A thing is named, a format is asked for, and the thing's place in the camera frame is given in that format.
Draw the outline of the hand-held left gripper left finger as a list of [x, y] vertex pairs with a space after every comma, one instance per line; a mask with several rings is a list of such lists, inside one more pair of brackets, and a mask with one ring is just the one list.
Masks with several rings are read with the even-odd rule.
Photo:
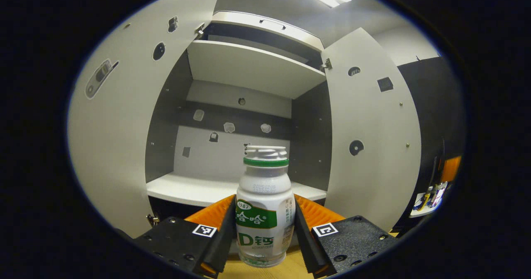
[[217, 278], [236, 234], [235, 198], [228, 196], [186, 218], [167, 217], [134, 244], [186, 273]]

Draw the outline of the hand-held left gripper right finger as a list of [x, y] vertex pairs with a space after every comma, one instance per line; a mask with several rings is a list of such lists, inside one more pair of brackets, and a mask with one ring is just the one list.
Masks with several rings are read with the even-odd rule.
[[295, 200], [295, 233], [307, 271], [314, 277], [353, 271], [398, 243], [363, 216], [343, 217], [299, 195]]

